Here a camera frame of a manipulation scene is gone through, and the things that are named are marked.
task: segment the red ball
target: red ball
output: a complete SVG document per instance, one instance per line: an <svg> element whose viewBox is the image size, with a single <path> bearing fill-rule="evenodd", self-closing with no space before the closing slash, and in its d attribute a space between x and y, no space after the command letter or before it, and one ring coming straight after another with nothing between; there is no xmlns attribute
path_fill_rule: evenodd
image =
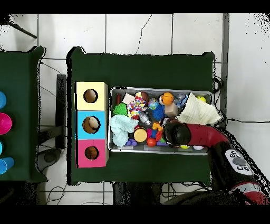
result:
<svg viewBox="0 0 270 224"><path fill-rule="evenodd" d="M154 138L147 139L147 145L149 147L154 147L157 144L157 141Z"/></svg>

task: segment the wooden block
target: wooden block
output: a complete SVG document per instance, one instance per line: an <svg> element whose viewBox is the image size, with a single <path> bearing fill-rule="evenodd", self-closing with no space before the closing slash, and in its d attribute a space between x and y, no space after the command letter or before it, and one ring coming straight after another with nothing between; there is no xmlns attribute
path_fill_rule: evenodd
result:
<svg viewBox="0 0 270 224"><path fill-rule="evenodd" d="M168 117L175 117L178 115L178 107L172 103L170 105L165 105L165 114Z"/></svg>
<svg viewBox="0 0 270 224"><path fill-rule="evenodd" d="M106 140L78 140L79 168L104 167L108 159L109 150Z"/></svg>
<svg viewBox="0 0 270 224"><path fill-rule="evenodd" d="M78 139L107 139L107 111L78 111Z"/></svg>
<svg viewBox="0 0 270 224"><path fill-rule="evenodd" d="M108 110L108 86L104 82L75 82L77 110Z"/></svg>

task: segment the green fuzzy ball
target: green fuzzy ball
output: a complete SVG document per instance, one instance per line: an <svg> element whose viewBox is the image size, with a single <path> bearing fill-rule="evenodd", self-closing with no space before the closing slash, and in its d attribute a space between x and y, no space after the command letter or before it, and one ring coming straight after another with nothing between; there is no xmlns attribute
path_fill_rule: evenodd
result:
<svg viewBox="0 0 270 224"><path fill-rule="evenodd" d="M128 111L127 111L127 106L126 104L124 104L123 102L121 102L120 104L116 105L113 109L112 112L113 115L128 115Z"/></svg>

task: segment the white cloth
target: white cloth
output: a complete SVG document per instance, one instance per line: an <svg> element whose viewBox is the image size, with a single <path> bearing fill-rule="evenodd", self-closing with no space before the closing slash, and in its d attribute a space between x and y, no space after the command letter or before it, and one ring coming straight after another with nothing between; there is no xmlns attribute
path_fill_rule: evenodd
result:
<svg viewBox="0 0 270 224"><path fill-rule="evenodd" d="M214 124L221 117L213 105L197 99L191 92L186 107L177 119L182 123L206 125Z"/></svg>

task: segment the green table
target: green table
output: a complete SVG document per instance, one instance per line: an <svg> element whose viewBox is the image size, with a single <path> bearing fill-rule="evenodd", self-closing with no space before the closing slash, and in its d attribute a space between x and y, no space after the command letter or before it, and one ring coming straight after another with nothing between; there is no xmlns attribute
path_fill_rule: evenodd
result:
<svg viewBox="0 0 270 224"><path fill-rule="evenodd" d="M4 150L0 155L12 157L15 164L0 175L0 181L43 182L46 177L35 166L38 140L38 61L43 47L34 47L29 52L0 51L0 91L7 98L0 112L8 114L12 129L0 135Z"/></svg>
<svg viewBox="0 0 270 224"><path fill-rule="evenodd" d="M82 182L182 182L201 181L210 184L207 156L164 155L110 152L106 167L75 167L74 82L103 81L113 86L213 90L214 54L203 55L115 55L85 54L80 47L67 55L68 64L68 135L67 175L71 184Z"/></svg>

